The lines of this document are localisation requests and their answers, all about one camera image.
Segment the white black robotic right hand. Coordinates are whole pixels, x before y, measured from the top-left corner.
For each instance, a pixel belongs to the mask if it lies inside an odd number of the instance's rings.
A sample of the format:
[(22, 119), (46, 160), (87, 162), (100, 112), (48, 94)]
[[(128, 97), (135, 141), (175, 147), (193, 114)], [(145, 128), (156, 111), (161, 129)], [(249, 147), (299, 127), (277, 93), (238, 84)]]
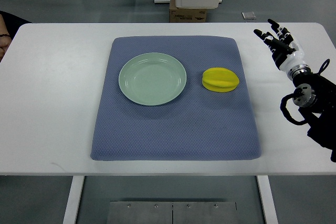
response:
[(308, 70), (308, 65), (303, 60), (305, 53), (286, 27), (272, 19), (268, 19), (268, 23), (276, 33), (275, 36), (259, 29), (255, 29), (254, 34), (269, 48), (276, 67), (292, 80), (296, 72)]

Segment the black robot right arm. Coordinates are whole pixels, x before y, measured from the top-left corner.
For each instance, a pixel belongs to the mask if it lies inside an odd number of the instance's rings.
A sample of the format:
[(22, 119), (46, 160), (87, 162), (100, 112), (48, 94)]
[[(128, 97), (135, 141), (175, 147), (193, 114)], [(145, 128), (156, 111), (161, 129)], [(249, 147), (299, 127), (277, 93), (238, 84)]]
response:
[[(281, 99), (280, 110), (294, 125), (309, 125), (307, 136), (320, 146), (331, 150), (331, 161), (335, 162), (335, 84), (321, 74), (330, 63), (327, 59), (317, 73), (305, 64), (294, 66), (288, 75), (295, 90)], [(298, 106), (303, 120), (295, 120), (287, 109), (287, 101)]]

